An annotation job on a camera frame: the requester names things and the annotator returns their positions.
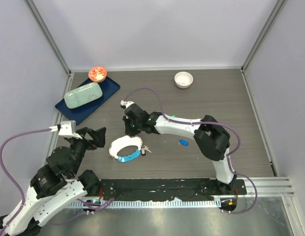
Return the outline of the large keyring with blue handle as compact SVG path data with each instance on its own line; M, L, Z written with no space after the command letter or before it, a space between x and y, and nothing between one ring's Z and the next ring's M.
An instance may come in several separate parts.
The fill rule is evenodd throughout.
M138 136L123 136L111 142L109 156L121 163L132 161L141 155L143 141Z

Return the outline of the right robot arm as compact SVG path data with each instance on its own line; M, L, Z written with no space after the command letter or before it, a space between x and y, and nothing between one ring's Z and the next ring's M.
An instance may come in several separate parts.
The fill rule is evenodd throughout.
M217 120L206 115L203 119L174 118L161 112L147 113L132 101L121 101L124 109L125 134L170 134L192 139L201 153L213 162L218 193L229 194L235 188L237 175L229 169L227 154L230 134Z

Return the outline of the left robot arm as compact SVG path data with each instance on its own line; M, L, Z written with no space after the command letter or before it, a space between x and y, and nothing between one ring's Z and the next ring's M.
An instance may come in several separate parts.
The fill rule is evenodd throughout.
M46 165L37 171L24 192L3 163L3 149L15 138L42 132L57 132L70 146L53 150L46 159ZM70 202L83 196L95 196L100 190L100 181L92 170L85 170L66 190L62 191L62 188L68 184L67 179L76 177L86 151L105 146L105 135L106 127L76 130L70 125L58 124L22 132L6 139L0 146L0 166L22 198L10 214L0 216L0 236L36 236Z

